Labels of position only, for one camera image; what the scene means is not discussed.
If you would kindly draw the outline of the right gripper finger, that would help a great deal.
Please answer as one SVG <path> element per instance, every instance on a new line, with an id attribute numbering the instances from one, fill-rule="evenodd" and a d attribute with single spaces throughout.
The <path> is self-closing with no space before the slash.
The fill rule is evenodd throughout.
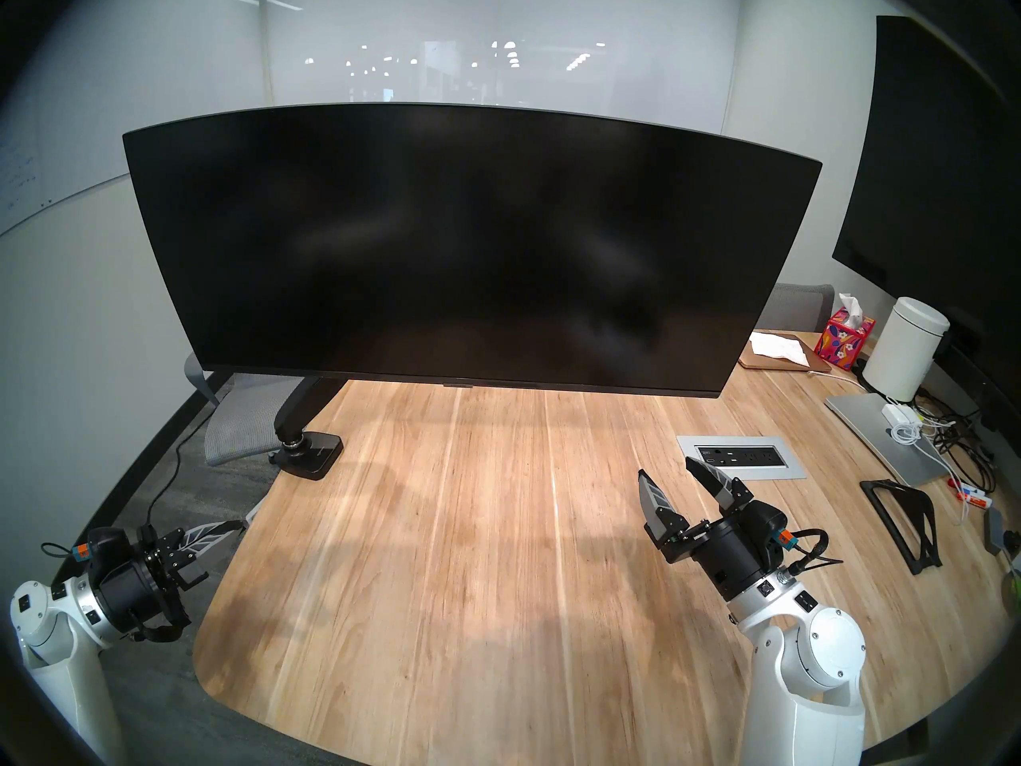
<path id="1" fill-rule="evenodd" d="M 644 529 L 657 545 L 664 545 L 683 535 L 690 524 L 666 498 L 649 474 L 638 471 L 638 499 L 645 519 Z"/>
<path id="2" fill-rule="evenodd" d="M 753 493 L 739 478 L 731 478 L 716 466 L 685 457 L 685 467 L 704 491 L 716 500 L 722 514 L 733 514 L 753 501 Z"/>

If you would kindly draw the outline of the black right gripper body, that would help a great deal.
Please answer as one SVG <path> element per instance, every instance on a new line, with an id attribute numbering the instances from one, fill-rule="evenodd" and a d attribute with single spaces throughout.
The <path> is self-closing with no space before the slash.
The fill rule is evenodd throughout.
<path id="1" fill-rule="evenodd" d="M 725 517 L 690 526 L 683 535 L 654 545 L 670 564 L 692 560 L 700 566 L 721 599 L 729 602 L 779 569 L 784 549 L 773 535 L 786 527 L 759 517 Z"/>

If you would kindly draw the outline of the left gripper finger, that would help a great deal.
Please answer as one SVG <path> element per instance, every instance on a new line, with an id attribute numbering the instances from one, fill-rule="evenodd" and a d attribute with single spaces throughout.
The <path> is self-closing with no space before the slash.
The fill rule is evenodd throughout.
<path id="1" fill-rule="evenodd" d="M 194 560 L 188 565 L 180 567 L 180 578 L 183 580 L 182 589 L 192 589 L 209 578 L 211 574 L 222 573 L 224 567 L 228 565 L 233 557 L 235 545 L 233 542 L 210 543 L 204 547 L 195 544 L 189 550 Z"/>
<path id="2" fill-rule="evenodd" d="M 234 533 L 248 528 L 246 520 L 227 520 L 197 525 L 185 530 L 179 546 L 182 550 L 212 550 L 224 543 Z"/>

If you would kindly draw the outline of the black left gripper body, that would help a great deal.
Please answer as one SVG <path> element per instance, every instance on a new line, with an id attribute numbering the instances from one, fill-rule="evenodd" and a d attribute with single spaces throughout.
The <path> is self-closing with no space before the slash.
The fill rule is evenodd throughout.
<path id="1" fill-rule="evenodd" d="M 136 642 L 176 642 L 191 624 L 180 592 L 180 567 L 194 557 L 179 549 L 184 533 L 89 533 L 88 583 L 95 609 L 87 612 L 91 628 L 100 625 L 130 635 Z"/>

